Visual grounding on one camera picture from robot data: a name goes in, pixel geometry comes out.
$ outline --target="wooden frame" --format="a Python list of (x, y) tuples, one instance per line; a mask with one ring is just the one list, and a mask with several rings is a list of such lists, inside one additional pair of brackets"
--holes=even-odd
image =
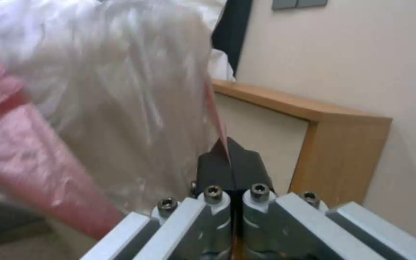
[(213, 79), (214, 91), (309, 122), (289, 191), (315, 191), (329, 207), (362, 203), (392, 119), (272, 89)]

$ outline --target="bolt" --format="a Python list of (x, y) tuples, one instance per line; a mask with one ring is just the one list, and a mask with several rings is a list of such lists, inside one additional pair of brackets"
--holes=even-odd
[(205, 202), (209, 204), (217, 204), (222, 200), (222, 188), (218, 185), (206, 187), (203, 194), (205, 194)]
[(300, 197), (312, 207), (319, 209), (320, 197), (312, 191), (303, 192)]
[(160, 199), (157, 205), (158, 212), (162, 217), (169, 217), (171, 213), (177, 209), (177, 207), (178, 201), (170, 196), (164, 199)]
[(191, 196), (195, 196), (197, 193), (197, 182), (191, 181), (190, 182), (190, 194)]
[(251, 185), (250, 195), (256, 202), (266, 202), (269, 200), (269, 187), (263, 183), (256, 183)]

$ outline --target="wall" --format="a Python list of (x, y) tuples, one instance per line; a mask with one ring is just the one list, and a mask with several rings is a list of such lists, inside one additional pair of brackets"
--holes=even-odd
[(416, 236), (416, 0), (255, 0), (237, 80), (394, 118), (364, 205)]

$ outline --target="black fabric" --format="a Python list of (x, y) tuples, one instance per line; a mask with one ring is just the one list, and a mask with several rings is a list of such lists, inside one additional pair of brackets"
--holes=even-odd
[(227, 0), (221, 21), (211, 36), (213, 48), (224, 51), (237, 72), (253, 0)]

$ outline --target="transparent plastic sheet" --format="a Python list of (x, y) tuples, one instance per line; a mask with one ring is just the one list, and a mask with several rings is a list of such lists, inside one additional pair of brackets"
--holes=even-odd
[(8, 72), (121, 211), (183, 199), (216, 140), (209, 30), (168, 0), (53, 2), (0, 0)]
[(122, 215), (0, 65), (0, 187), (28, 205), (101, 238)]

